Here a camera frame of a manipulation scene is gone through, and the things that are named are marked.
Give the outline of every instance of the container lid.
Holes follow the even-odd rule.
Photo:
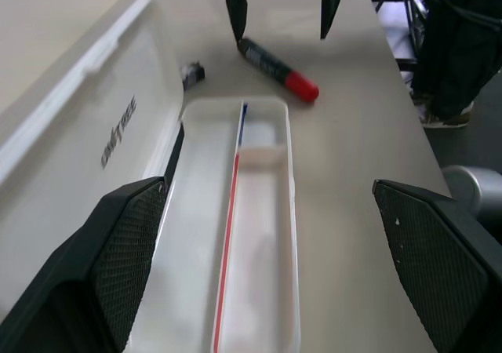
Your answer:
[[[0,310],[102,196],[165,172],[183,103],[166,29],[136,0],[0,146]]]

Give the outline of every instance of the white table surface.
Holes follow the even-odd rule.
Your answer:
[[[117,0],[0,1],[0,111],[9,112],[8,121],[0,116],[1,139],[33,108],[28,101],[67,69],[72,54],[65,61],[56,61],[59,56]],[[120,0],[106,16],[131,1]],[[371,188],[386,178],[448,191],[370,0],[342,0],[324,42],[321,0],[248,0],[246,35],[319,85],[314,107],[240,57],[224,0],[157,1],[166,9],[179,63],[200,60],[206,68],[206,80],[187,93],[187,102],[275,94],[289,105],[301,350],[435,351],[399,284]],[[19,31],[11,31],[16,25]],[[83,48],[94,39],[91,30],[78,43]],[[16,61],[12,70],[7,61]],[[28,88],[43,71],[49,77]]]

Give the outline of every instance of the white plastic container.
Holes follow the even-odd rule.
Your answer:
[[[300,351],[286,105],[197,100],[152,0],[136,0],[0,146],[0,309],[101,196],[184,143],[127,352]]]

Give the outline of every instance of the red stripe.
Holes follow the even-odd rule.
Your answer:
[[[225,232],[225,246],[223,253],[223,264],[221,266],[220,294],[218,295],[218,311],[216,312],[216,328],[214,333],[213,353],[218,353],[220,345],[221,316],[223,314],[223,301],[225,294],[225,282],[227,280],[228,252],[230,251],[230,236],[232,221],[234,219],[235,188],[237,185],[238,154],[235,155],[234,175],[230,191],[230,205],[228,206],[227,230]]]

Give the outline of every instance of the white plastic tray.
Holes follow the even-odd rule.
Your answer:
[[[298,352],[287,108],[274,98],[199,100],[183,122],[184,146],[126,351]]]

